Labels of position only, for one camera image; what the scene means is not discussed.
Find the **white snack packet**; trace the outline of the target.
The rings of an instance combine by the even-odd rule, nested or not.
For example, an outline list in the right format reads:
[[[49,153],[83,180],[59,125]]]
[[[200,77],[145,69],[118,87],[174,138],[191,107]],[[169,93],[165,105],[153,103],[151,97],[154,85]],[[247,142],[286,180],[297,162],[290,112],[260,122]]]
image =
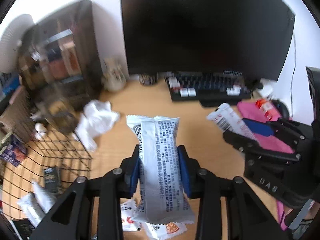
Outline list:
[[[131,198],[120,205],[121,222],[123,231],[136,232],[141,230],[140,222],[132,219],[137,208],[136,200]]]
[[[142,228],[149,239],[170,239],[185,233],[187,227],[183,223],[170,222],[168,224],[150,224],[142,222]]]

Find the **white printed wipes pack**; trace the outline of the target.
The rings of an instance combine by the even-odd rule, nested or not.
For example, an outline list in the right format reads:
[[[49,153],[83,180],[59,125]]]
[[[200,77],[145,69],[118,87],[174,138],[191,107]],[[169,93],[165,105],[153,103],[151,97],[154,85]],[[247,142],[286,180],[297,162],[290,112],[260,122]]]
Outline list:
[[[128,115],[126,123],[139,140],[140,202],[133,220],[193,224],[176,146],[179,118]]]

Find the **brown desktop organizer shelf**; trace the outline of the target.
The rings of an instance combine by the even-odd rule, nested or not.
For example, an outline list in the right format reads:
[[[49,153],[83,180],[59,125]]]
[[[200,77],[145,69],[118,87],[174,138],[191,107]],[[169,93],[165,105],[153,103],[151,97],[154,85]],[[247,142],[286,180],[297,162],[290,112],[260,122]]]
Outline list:
[[[92,2],[74,2],[29,28],[18,52],[18,70],[35,103],[62,96],[80,111],[96,99],[103,72]]]

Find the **black computer mouse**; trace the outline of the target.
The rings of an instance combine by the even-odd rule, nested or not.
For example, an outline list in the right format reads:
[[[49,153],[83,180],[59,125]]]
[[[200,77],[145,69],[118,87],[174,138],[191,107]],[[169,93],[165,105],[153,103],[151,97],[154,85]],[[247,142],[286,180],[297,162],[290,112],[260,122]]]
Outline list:
[[[283,118],[290,118],[289,110],[283,102],[278,99],[272,99],[271,102]]]

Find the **pink white long pack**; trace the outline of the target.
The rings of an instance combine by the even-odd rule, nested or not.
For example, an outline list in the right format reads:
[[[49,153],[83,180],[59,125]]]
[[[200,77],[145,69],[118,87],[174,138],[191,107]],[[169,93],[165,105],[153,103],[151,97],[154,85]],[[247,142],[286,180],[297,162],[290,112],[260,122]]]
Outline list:
[[[215,111],[208,114],[206,118],[207,120],[214,122],[223,132],[229,130],[249,139],[257,140],[242,118],[240,118],[227,103],[221,104]]]

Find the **red white small box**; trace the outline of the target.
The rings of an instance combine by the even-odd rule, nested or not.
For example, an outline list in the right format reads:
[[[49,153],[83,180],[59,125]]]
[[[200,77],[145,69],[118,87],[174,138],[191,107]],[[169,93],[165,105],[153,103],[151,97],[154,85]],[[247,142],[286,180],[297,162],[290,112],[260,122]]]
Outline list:
[[[270,100],[258,99],[255,102],[255,105],[263,113],[263,116],[267,119],[267,121],[276,121],[281,117],[281,114]]]

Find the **pink desk mat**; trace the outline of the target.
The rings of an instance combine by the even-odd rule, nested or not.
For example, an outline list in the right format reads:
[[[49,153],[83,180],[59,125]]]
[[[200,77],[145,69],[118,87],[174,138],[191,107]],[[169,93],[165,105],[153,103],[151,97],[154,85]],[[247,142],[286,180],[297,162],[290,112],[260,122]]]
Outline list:
[[[241,101],[237,104],[237,109],[245,119],[244,122],[246,122],[246,119],[252,120],[248,127],[262,148],[287,154],[293,153],[290,146],[271,135],[271,132],[268,131],[270,128],[265,126],[268,119],[254,102]]]

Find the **crumpled white tissue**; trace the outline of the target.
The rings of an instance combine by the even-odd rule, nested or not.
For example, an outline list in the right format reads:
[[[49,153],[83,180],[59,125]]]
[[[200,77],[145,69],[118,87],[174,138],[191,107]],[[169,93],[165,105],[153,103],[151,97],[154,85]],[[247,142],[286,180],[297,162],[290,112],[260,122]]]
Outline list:
[[[120,119],[120,113],[111,109],[109,101],[92,100],[84,107],[74,137],[79,139],[84,148],[90,152],[97,149],[94,138],[109,131]]]

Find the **black mechanical keyboard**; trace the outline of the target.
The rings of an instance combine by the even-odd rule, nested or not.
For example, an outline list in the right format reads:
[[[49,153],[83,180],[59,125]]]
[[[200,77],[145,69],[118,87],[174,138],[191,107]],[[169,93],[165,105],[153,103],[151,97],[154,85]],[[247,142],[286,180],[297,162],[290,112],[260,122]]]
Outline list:
[[[176,73],[165,78],[171,100],[238,102],[251,98],[241,76],[215,73]]]

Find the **small cream sack ornament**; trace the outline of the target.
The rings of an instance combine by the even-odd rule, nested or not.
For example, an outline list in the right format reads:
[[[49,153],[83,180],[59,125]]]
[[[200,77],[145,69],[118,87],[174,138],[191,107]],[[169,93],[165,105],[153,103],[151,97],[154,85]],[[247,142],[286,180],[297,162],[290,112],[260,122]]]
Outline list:
[[[109,92],[117,92],[126,85],[126,78],[119,62],[112,57],[105,58],[106,69],[103,73],[102,83]]]

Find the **dark glass jar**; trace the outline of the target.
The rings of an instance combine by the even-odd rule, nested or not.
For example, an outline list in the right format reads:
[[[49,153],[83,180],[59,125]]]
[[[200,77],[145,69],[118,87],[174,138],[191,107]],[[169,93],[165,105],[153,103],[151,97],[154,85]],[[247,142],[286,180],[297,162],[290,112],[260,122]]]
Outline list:
[[[143,86],[152,86],[158,82],[158,74],[157,73],[144,73],[139,74],[139,82]]]

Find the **black computer monitor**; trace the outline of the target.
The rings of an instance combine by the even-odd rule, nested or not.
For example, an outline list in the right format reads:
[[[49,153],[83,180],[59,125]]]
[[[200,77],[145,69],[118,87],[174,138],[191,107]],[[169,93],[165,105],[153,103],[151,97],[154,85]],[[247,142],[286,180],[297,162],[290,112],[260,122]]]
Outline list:
[[[224,71],[277,80],[295,15],[282,0],[121,0],[130,74]]]

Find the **white round fan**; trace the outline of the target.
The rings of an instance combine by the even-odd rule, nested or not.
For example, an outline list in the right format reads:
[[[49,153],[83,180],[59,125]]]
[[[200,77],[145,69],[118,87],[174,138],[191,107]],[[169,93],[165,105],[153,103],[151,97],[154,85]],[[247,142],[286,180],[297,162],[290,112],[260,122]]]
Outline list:
[[[8,74],[17,68],[18,50],[22,45],[24,33],[34,25],[29,14],[15,18],[1,37],[1,72]]]

